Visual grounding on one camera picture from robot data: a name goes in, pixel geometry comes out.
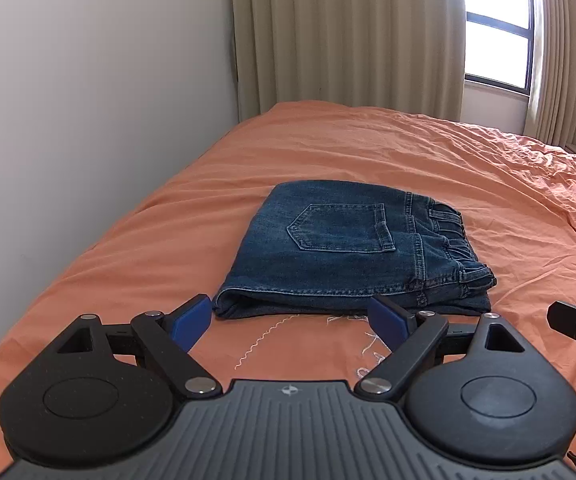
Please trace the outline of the blue denim pants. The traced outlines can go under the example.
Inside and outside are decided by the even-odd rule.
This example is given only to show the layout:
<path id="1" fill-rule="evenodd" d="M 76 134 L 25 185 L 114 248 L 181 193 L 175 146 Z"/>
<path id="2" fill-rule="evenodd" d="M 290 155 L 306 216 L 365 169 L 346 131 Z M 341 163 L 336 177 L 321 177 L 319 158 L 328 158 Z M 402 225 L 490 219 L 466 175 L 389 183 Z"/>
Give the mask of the blue denim pants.
<path id="1" fill-rule="evenodd" d="M 479 316 L 495 284 L 451 206 L 382 185 L 290 181 L 252 218 L 214 313 L 363 315 L 384 296 L 408 311 Z"/>

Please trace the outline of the orange bed sheet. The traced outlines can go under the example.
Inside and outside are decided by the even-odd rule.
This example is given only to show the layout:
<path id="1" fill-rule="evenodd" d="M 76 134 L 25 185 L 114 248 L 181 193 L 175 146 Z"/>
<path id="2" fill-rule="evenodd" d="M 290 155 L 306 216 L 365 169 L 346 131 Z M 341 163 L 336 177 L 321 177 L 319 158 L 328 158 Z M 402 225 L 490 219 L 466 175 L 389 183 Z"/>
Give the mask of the orange bed sheet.
<path id="1" fill-rule="evenodd" d="M 233 378 L 355 382 L 388 347 L 365 302 L 507 318 L 576 389 L 576 155 L 393 110 L 288 103 L 227 133 L 42 292 L 0 342 L 0 394 L 77 316 L 210 296 L 193 356 Z M 576 437 L 573 443 L 576 451 Z M 0 471 L 10 463 L 0 430 Z"/>

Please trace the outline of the beige curtain left of window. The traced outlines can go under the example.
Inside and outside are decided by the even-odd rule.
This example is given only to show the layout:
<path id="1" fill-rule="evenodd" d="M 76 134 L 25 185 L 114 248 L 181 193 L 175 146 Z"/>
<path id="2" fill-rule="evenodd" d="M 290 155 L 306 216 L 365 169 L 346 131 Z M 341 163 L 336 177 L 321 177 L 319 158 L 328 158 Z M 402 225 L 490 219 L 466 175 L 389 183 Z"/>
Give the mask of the beige curtain left of window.
<path id="1" fill-rule="evenodd" d="M 242 120 L 304 100 L 460 118 L 464 0 L 231 0 L 231 10 Z"/>

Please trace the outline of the window with dark frame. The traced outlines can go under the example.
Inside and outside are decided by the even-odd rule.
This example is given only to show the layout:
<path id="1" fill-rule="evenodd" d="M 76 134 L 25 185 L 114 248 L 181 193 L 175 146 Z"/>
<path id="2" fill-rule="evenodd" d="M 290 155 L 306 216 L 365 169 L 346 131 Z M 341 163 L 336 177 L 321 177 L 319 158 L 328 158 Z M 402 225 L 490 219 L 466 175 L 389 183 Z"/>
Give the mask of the window with dark frame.
<path id="1" fill-rule="evenodd" d="M 534 0 L 464 0 L 466 80 L 530 93 Z"/>

